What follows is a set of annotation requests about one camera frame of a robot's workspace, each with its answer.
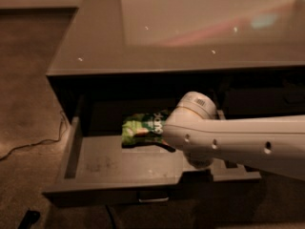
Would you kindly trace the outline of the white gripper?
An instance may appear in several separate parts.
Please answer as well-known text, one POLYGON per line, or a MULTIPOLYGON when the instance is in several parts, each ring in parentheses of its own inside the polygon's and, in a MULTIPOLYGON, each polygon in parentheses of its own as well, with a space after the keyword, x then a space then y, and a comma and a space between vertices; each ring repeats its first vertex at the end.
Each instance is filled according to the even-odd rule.
POLYGON ((206 169, 214 162, 211 157, 200 156, 199 154, 192 153, 186 153, 185 158, 195 169, 206 169))

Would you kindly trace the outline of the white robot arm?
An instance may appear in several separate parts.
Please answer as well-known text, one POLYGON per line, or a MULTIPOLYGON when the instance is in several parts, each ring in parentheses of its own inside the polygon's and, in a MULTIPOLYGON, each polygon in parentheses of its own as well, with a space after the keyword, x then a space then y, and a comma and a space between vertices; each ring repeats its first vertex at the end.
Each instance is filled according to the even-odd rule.
POLYGON ((206 95, 188 92, 167 118, 164 140, 176 150, 305 180, 305 117, 224 119, 206 95))

